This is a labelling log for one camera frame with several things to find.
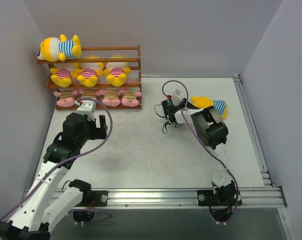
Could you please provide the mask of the pink plush orange stripes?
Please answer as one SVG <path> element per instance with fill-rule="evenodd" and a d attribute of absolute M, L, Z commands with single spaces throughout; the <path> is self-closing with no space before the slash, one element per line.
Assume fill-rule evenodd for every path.
<path fill-rule="evenodd" d="M 56 105 L 59 107 L 69 108 L 75 104 L 76 96 L 78 95 L 77 89 L 59 89 L 53 91 L 55 97 L 57 97 Z"/>
<path fill-rule="evenodd" d="M 99 94 L 103 97 L 102 103 L 105 106 L 117 107 L 120 105 L 120 89 L 117 87 L 101 88 Z"/>

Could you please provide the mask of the pink plush face-down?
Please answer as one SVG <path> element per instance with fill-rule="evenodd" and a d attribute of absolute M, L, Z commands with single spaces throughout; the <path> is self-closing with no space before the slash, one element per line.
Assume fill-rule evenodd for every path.
<path fill-rule="evenodd" d="M 100 96 L 100 90 L 98 88 L 80 88 L 78 93 L 81 99 L 95 99 Z"/>

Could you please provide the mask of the pink plush blue stripes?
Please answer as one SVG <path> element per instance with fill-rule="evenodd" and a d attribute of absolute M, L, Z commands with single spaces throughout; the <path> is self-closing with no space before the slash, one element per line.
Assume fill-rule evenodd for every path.
<path fill-rule="evenodd" d="M 138 98 L 142 93 L 139 87 L 122 87 L 119 90 L 122 96 L 121 103 L 126 107 L 136 107 L 139 105 Z"/>

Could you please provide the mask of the yellow plush red stripes top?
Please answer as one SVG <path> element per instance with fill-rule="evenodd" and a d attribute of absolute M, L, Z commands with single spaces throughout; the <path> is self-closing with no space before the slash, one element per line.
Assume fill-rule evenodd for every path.
<path fill-rule="evenodd" d="M 104 74 L 104 64 L 102 62 L 81 62 L 79 68 L 75 70 L 77 80 L 85 87 L 92 88 L 98 82 L 98 77 Z"/>

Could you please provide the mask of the yellow plush red stripes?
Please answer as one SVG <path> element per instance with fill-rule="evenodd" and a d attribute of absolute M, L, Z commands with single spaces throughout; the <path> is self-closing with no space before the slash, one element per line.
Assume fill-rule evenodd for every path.
<path fill-rule="evenodd" d="M 76 70 L 79 68 L 79 63 L 55 63 L 54 67 L 50 68 L 51 80 L 57 86 L 67 88 L 72 80 L 77 78 Z"/>
<path fill-rule="evenodd" d="M 127 61 L 107 62 L 104 69 L 106 81 L 114 87 L 122 86 L 130 72 L 131 69 Z"/>
<path fill-rule="evenodd" d="M 104 64 L 102 62 L 81 62 L 79 68 L 75 70 L 77 80 L 85 87 L 92 88 L 98 82 L 98 77 L 104 74 Z"/>

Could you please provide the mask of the yellow plush red stripes front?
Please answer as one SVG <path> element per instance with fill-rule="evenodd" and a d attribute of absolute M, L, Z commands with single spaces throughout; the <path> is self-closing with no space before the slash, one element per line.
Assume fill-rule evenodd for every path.
<path fill-rule="evenodd" d="M 104 69 L 106 81 L 114 87 L 122 86 L 130 72 L 131 69 L 127 61 L 107 62 Z"/>

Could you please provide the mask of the yellow plush blue stripes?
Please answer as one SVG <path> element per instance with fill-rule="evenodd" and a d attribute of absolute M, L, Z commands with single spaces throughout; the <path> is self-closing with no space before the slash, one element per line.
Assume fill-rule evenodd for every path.
<path fill-rule="evenodd" d="M 37 59 L 49 62 L 78 59 L 82 54 L 80 39 L 74 35 L 71 39 L 63 34 L 60 37 L 48 37 L 40 43 Z"/>

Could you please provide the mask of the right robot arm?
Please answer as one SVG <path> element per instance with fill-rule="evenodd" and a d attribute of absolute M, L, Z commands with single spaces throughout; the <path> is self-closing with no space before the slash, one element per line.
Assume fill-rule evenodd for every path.
<path fill-rule="evenodd" d="M 185 98 L 177 105 L 172 99 L 160 104 L 167 120 L 165 125 L 187 125 L 191 127 L 199 143 L 211 155 L 212 190 L 198 190 L 203 195 L 199 204 L 203 206 L 235 205 L 238 196 L 237 183 L 232 177 L 225 157 L 228 128 L 214 106 L 199 108 Z"/>

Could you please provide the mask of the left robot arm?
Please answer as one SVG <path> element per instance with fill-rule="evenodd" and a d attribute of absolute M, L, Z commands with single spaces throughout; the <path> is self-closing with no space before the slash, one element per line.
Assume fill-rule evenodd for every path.
<path fill-rule="evenodd" d="M 58 184 L 71 169 L 74 161 L 83 156 L 81 148 L 89 140 L 106 142 L 111 130 L 106 118 L 89 118 L 88 114 L 71 113 L 47 148 L 40 171 L 27 196 L 14 207 L 8 221 L 0 221 L 3 240 L 48 240 L 56 225 L 77 205 L 85 206 L 93 200 L 91 185 L 73 180 L 65 192 L 49 203 Z"/>

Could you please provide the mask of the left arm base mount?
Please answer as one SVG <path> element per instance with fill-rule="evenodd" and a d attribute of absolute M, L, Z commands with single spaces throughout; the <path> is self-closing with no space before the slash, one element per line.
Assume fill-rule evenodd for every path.
<path fill-rule="evenodd" d="M 106 190 L 93 190 L 89 198 L 89 207 L 106 207 L 108 204 L 108 191 Z"/>

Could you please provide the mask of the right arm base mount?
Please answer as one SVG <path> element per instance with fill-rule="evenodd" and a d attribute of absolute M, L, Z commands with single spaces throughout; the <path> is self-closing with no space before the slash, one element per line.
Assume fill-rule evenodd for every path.
<path fill-rule="evenodd" d="M 235 206 L 236 190 L 234 189 L 209 189 L 197 190 L 198 205 L 203 207 Z"/>

